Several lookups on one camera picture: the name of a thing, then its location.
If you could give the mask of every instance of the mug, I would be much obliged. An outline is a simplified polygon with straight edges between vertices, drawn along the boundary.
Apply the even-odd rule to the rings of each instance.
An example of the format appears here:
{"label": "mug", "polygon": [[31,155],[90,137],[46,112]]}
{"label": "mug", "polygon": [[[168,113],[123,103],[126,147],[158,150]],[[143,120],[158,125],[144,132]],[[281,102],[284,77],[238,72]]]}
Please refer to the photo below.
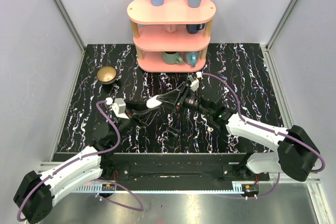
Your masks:
{"label": "mug", "polygon": [[177,26],[176,25],[163,25],[164,29],[166,30],[166,32],[168,33],[174,33],[177,30]]}
{"label": "mug", "polygon": [[199,30],[202,30],[205,28],[205,23],[200,24],[200,25],[186,25],[187,26],[187,31],[190,34],[197,34]]}
{"label": "mug", "polygon": [[186,52],[184,55],[184,61],[194,68],[196,66],[196,63],[198,62],[199,56],[199,52]]}
{"label": "mug", "polygon": [[181,64],[183,62],[180,52],[162,52],[162,59],[167,64]]}

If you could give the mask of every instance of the pink wooden shelf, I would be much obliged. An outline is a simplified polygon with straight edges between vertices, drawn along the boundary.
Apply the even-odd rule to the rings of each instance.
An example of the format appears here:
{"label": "pink wooden shelf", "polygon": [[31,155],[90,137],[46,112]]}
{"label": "pink wooden shelf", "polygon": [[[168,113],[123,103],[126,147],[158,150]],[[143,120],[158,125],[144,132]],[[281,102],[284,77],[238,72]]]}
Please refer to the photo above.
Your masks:
{"label": "pink wooden shelf", "polygon": [[190,34],[185,25],[178,25],[174,33],[166,32],[163,25],[144,26],[139,28],[139,36],[133,40],[144,51],[201,51],[210,43],[210,36],[204,37],[204,29]]}
{"label": "pink wooden shelf", "polygon": [[150,0],[134,0],[127,7],[130,19],[142,25],[201,24],[213,19],[215,4],[202,0],[198,8],[188,6],[187,0],[164,0],[161,6],[153,6]]}
{"label": "pink wooden shelf", "polygon": [[140,68],[147,72],[197,72],[201,70],[205,65],[204,60],[198,60],[196,67],[192,67],[187,63],[182,64],[166,64],[162,60],[161,52],[143,52],[144,58],[138,63]]}

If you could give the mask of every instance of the floor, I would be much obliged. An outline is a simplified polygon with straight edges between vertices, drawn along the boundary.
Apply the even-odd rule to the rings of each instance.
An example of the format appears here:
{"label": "floor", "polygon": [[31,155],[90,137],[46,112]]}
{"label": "floor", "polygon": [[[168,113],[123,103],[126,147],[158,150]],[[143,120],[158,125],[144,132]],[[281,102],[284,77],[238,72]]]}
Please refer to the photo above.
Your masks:
{"label": "floor", "polygon": [[[270,189],[262,185],[261,193]],[[281,184],[267,198],[224,199],[218,195],[140,194],[145,212],[128,210],[93,195],[70,194],[41,224],[315,224],[317,218],[304,184]],[[128,194],[111,200],[137,207]]]}
{"label": "floor", "polygon": [[[88,45],[74,95],[57,146],[57,153],[78,153],[91,137],[94,124],[102,120],[96,102],[106,97],[144,101],[170,91],[184,81],[185,73],[147,73],[141,70],[134,45]],[[118,80],[102,86],[97,71],[106,65],[118,71]],[[244,115],[255,120],[282,126],[276,97],[258,44],[210,44],[203,72],[216,74],[235,89]],[[206,78],[201,85],[209,99],[236,109],[231,94],[219,81]],[[111,108],[104,109],[113,117]],[[162,109],[155,118],[155,131],[135,127],[123,136],[118,152],[131,153],[237,153],[263,152],[265,148],[249,140],[214,130],[208,132],[207,120],[189,110],[174,113]],[[181,130],[177,140],[169,139],[167,127]]]}

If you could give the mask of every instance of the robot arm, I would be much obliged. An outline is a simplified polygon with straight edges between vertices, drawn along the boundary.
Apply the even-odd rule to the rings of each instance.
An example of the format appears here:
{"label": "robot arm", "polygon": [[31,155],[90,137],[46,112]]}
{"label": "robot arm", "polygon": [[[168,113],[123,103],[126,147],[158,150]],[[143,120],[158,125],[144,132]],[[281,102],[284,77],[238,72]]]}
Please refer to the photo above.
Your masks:
{"label": "robot arm", "polygon": [[[235,111],[221,106],[219,102],[204,100],[197,95],[199,80],[189,76],[175,90],[156,95],[146,102],[124,102],[123,99],[107,99],[115,115],[119,118],[119,130],[127,129],[131,122],[148,126],[157,115],[161,106],[172,111],[190,109],[205,115],[217,129],[250,139],[273,150],[270,153],[246,154],[244,160],[237,165],[241,175],[261,172],[284,172],[289,177],[305,181],[311,172],[317,156],[302,145],[293,142],[289,136],[313,148],[319,153],[306,132],[298,126],[291,129],[274,127],[260,123],[237,114]],[[45,181],[30,197],[23,208],[23,214],[30,224],[37,223],[47,216],[52,207],[76,188],[97,178],[110,178],[113,173],[112,155],[84,155],[110,148],[115,139],[115,132],[106,123],[98,123],[94,128],[93,140],[81,153],[64,162],[60,166],[36,174],[28,173],[20,184],[14,202],[20,207],[28,193],[45,178]]]}
{"label": "robot arm", "polygon": [[[246,154],[244,163],[241,163],[238,168],[242,173],[284,172],[295,180],[301,182],[306,180],[318,157],[290,138],[295,137],[317,153],[319,153],[319,150],[303,128],[296,125],[291,129],[271,126],[241,116],[222,106],[218,101],[205,100],[196,92],[199,87],[199,80],[197,79],[199,77],[201,77],[199,73],[191,75],[187,81],[175,90],[150,98],[146,102],[146,109],[151,111],[163,106],[172,111],[179,111],[180,109],[197,111],[206,115],[207,120],[217,129],[247,138],[273,151],[270,153]],[[112,107],[116,114],[120,112],[118,110],[120,106],[117,102]],[[126,114],[129,117],[137,116],[137,111],[127,109],[127,103],[124,107],[125,110],[121,113],[122,117]],[[156,116],[156,113],[149,114],[146,121],[151,122],[152,116]]]}

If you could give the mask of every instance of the black marble tabletop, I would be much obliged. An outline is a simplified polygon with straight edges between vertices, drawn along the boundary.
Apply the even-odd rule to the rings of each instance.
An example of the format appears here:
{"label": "black marble tabletop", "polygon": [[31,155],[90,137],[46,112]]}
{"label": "black marble tabletop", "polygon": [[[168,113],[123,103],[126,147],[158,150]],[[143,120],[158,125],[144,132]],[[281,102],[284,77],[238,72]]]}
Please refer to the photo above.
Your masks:
{"label": "black marble tabletop", "polygon": [[[96,102],[107,97],[121,97],[132,101],[170,91],[186,80],[187,73],[148,73],[139,68],[134,45],[88,45],[66,122],[57,147],[58,153],[80,152],[92,136],[92,129],[102,120]],[[97,71],[111,65],[118,71],[118,80],[102,86]],[[274,126],[282,126],[282,119],[271,86],[266,64],[258,44],[210,44],[203,72],[213,73],[236,91],[241,100],[242,113],[249,118]],[[225,105],[236,109],[233,96],[215,79],[205,78],[202,92],[209,99],[222,97]],[[103,109],[114,118],[110,107]],[[197,112],[171,112],[161,109],[153,127],[135,126],[123,136],[118,152],[131,153],[237,153],[268,151],[246,139],[238,139],[224,132],[207,130],[207,119]],[[167,128],[181,130],[179,138],[168,136]]]}

